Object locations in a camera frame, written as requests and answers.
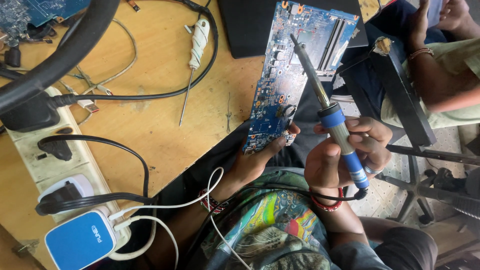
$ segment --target soldering iron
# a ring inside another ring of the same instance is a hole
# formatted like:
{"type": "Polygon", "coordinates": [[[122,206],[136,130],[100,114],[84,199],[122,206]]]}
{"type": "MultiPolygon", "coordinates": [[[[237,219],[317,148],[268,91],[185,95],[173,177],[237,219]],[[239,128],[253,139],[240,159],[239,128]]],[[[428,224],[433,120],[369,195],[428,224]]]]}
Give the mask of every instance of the soldering iron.
{"type": "Polygon", "coordinates": [[[357,199],[363,198],[368,193],[369,181],[360,159],[355,152],[355,148],[348,143],[348,136],[350,133],[348,132],[347,126],[345,126],[345,116],[343,115],[342,109],[337,102],[330,103],[324,87],[318,79],[318,75],[308,57],[305,43],[299,43],[293,34],[290,34],[290,38],[295,45],[293,49],[297,54],[303,70],[312,84],[313,90],[322,106],[317,112],[320,121],[324,128],[328,130],[331,137],[340,146],[340,155],[343,157],[343,160],[347,165],[350,177],[355,183],[355,186],[359,189],[359,192],[355,194],[355,197],[357,199]]]}

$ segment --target blue soldering iron handle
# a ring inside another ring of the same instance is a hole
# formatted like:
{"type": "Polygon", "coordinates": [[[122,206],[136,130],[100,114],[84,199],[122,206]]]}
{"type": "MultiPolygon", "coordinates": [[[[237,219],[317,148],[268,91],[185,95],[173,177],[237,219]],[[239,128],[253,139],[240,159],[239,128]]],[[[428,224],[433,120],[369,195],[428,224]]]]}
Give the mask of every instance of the blue soldering iron handle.
{"type": "Polygon", "coordinates": [[[318,111],[318,116],[320,116],[324,128],[328,129],[331,137],[340,145],[340,154],[347,165],[350,177],[355,183],[355,186],[357,188],[368,187],[369,182],[365,170],[360,163],[355,148],[348,142],[350,133],[345,126],[345,116],[343,115],[340,105],[338,103],[332,103],[330,107],[318,111]]]}

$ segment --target white screwdriver handle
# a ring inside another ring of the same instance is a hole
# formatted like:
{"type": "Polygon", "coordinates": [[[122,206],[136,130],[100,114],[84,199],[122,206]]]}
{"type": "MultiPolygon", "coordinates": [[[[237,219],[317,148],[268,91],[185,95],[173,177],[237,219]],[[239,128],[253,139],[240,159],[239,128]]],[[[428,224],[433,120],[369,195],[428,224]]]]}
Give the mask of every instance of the white screwdriver handle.
{"type": "Polygon", "coordinates": [[[198,20],[192,37],[192,59],[188,62],[191,69],[197,70],[200,67],[200,58],[203,56],[204,48],[208,43],[208,32],[210,32],[208,21],[206,19],[198,20]]]}

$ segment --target tiled floor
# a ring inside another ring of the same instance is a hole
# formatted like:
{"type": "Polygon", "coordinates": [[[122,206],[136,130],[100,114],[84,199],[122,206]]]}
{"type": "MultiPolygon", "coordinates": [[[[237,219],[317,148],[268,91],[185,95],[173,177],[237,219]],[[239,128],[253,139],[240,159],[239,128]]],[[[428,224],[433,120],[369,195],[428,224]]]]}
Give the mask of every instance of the tiled floor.
{"type": "MultiPolygon", "coordinates": [[[[341,103],[341,106],[345,115],[359,116],[358,108],[354,103],[341,103]]],[[[437,143],[435,143],[430,149],[454,153],[461,152],[457,127],[436,129],[434,130],[434,132],[437,138],[437,143]]],[[[404,136],[395,144],[402,146],[411,146],[407,136],[404,136]]],[[[458,163],[432,159],[429,159],[429,161],[433,166],[437,168],[445,167],[450,169],[454,177],[465,177],[463,166],[458,163]]],[[[423,173],[426,169],[433,169],[434,171],[436,171],[435,168],[428,164],[425,158],[417,158],[417,162],[420,173],[423,173]]],[[[408,172],[407,156],[393,153],[392,159],[385,167],[383,173],[385,175],[401,179],[405,182],[409,182],[410,176],[408,172]]],[[[402,205],[406,198],[407,192],[405,190],[402,190],[387,182],[373,179],[371,181],[369,194],[367,195],[367,197],[361,201],[353,201],[350,205],[353,211],[358,216],[379,218],[396,217],[400,209],[402,208],[402,205]]],[[[444,220],[455,215],[456,213],[456,211],[447,204],[430,199],[428,199],[428,202],[435,216],[435,221],[444,220]]],[[[414,209],[410,212],[410,216],[405,221],[405,224],[416,227],[423,226],[418,221],[418,216],[422,214],[423,213],[420,207],[418,206],[418,204],[416,204],[414,206],[414,209]]]]}

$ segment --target wooden table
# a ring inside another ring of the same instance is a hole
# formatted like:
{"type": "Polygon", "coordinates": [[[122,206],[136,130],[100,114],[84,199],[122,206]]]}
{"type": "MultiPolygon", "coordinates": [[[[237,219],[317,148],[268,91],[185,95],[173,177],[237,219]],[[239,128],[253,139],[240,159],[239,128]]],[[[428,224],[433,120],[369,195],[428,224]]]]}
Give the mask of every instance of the wooden table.
{"type": "MultiPolygon", "coordinates": [[[[360,0],[364,18],[373,16],[376,0],[360,0]]],[[[183,26],[195,23],[197,13],[169,1],[140,2],[135,13],[125,2],[117,11],[137,41],[139,57],[123,76],[106,87],[116,95],[165,93],[185,87],[190,76],[191,36],[183,26]]],[[[234,130],[250,115],[254,85],[262,70],[264,57],[235,60],[231,57],[216,1],[209,6],[219,31],[219,49],[208,75],[190,92],[183,125],[178,127],[185,95],[172,98],[120,102],[98,101],[100,111],[81,126],[84,134],[115,140],[137,151],[154,169],[150,171],[149,195],[153,196],[199,157],[227,136],[227,107],[232,112],[234,130]]],[[[51,54],[66,29],[58,27],[53,44],[23,44],[22,66],[31,68],[51,54]]],[[[213,43],[205,48],[205,63],[213,43]]],[[[92,52],[81,62],[93,82],[99,82],[123,69],[133,58],[133,47],[122,28],[112,23],[92,52]]],[[[83,80],[65,77],[77,92],[87,88],[83,80]]],[[[60,84],[54,85],[64,91],[60,84]]],[[[85,110],[71,106],[77,120],[85,110]]],[[[142,193],[143,171],[133,155],[111,146],[88,143],[112,192],[142,193]]],[[[44,244],[46,232],[55,226],[51,217],[40,217],[34,207],[38,191],[16,148],[7,135],[0,136],[0,224],[34,255],[47,269],[55,269],[44,244]]],[[[119,201],[125,208],[132,202],[119,201]]]]}

